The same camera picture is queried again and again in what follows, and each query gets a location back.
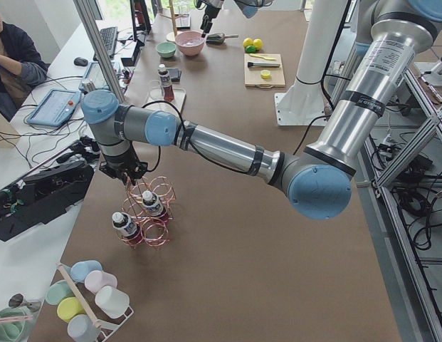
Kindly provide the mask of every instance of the small bowl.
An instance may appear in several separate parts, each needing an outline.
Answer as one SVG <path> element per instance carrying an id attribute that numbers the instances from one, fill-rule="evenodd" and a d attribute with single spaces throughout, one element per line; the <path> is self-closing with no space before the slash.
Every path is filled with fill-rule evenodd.
<path id="1" fill-rule="evenodd" d="M 201 37 L 200 32 L 185 31 L 175 37 L 175 44 L 186 56 L 196 56 L 204 48 L 205 38 Z"/>
<path id="2" fill-rule="evenodd" d="M 177 46 L 169 41 L 157 44 L 156 51 L 162 58 L 171 58 L 175 54 Z"/>

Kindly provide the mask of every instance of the copper wire rack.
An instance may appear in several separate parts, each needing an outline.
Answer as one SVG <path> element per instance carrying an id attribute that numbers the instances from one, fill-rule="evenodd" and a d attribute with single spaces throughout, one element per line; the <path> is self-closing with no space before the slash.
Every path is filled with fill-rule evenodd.
<path id="1" fill-rule="evenodd" d="M 165 206 L 166 214 L 161 217 L 153 217 L 143 205 L 142 193 L 149 190 L 159 196 L 162 205 Z M 125 244 L 136 248 L 141 243 L 146 243 L 151 247 L 160 247 L 167 243 L 169 238 L 168 224 L 173 219 L 170 203 L 177 196 L 169 180 L 164 176 L 148 180 L 142 177 L 132 184 L 130 180 L 126 184 L 127 198 L 123 202 L 122 211 L 128 213 L 140 228 L 139 234 L 133 239 L 126 239 L 119 233 L 118 237 Z"/>

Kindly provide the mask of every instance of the keyboard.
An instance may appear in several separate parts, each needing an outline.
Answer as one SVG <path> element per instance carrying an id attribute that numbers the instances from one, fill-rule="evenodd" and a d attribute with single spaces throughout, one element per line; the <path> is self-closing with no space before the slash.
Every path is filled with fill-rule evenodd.
<path id="1" fill-rule="evenodd" d="M 118 37 L 118 27 L 111 26 L 102 28 L 100 29 L 99 33 L 104 43 L 105 49 L 107 50 L 107 55 L 110 58 L 113 58 L 113 56 L 115 55 L 116 41 Z"/>

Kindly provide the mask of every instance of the pink bowl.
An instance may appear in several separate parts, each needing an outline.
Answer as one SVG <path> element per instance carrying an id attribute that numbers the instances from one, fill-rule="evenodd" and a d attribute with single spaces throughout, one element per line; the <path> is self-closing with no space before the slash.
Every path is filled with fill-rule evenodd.
<path id="1" fill-rule="evenodd" d="M 195 56 L 204 48 L 205 38 L 199 32 L 185 31 L 176 36 L 175 44 L 184 55 Z"/>

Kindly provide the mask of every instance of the green container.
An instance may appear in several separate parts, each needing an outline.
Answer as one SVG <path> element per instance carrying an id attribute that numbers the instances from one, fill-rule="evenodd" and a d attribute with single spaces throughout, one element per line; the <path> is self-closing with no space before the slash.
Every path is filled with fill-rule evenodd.
<path id="1" fill-rule="evenodd" d="M 160 43 L 156 46 L 156 51 L 162 58 L 173 57 L 176 50 L 177 46 L 169 41 L 165 41 L 164 43 Z"/>

